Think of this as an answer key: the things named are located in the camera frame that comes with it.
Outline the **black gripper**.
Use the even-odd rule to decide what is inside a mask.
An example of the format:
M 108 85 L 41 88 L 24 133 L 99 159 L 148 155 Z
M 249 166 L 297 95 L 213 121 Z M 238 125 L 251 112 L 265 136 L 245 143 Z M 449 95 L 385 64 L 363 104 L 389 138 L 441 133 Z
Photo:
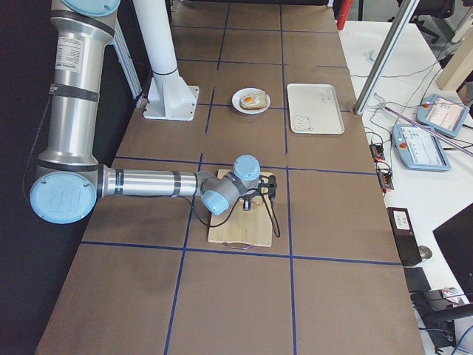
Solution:
M 250 211 L 251 210 L 251 201 L 250 200 L 243 200 L 242 208 L 243 208 L 244 211 Z

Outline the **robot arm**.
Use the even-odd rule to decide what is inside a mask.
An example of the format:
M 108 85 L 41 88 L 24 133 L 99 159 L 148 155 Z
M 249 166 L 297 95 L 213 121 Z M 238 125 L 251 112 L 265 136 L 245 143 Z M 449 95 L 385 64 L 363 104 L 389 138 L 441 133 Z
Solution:
M 37 160 L 30 205 L 42 219 L 58 224 L 86 217 L 108 195 L 198 196 L 215 215 L 255 192 L 258 160 L 236 159 L 223 177 L 207 172 L 112 169 L 92 153 L 104 50 L 118 40 L 117 1 L 54 1 L 51 22 L 58 31 L 55 77 L 50 87 L 48 146 Z

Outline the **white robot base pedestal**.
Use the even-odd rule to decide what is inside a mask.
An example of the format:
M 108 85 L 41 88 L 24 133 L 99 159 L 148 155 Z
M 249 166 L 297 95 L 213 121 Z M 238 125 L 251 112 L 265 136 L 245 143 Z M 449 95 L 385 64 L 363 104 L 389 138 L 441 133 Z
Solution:
M 164 1 L 133 1 L 152 69 L 152 82 L 143 112 L 147 119 L 192 121 L 200 88 L 180 76 Z

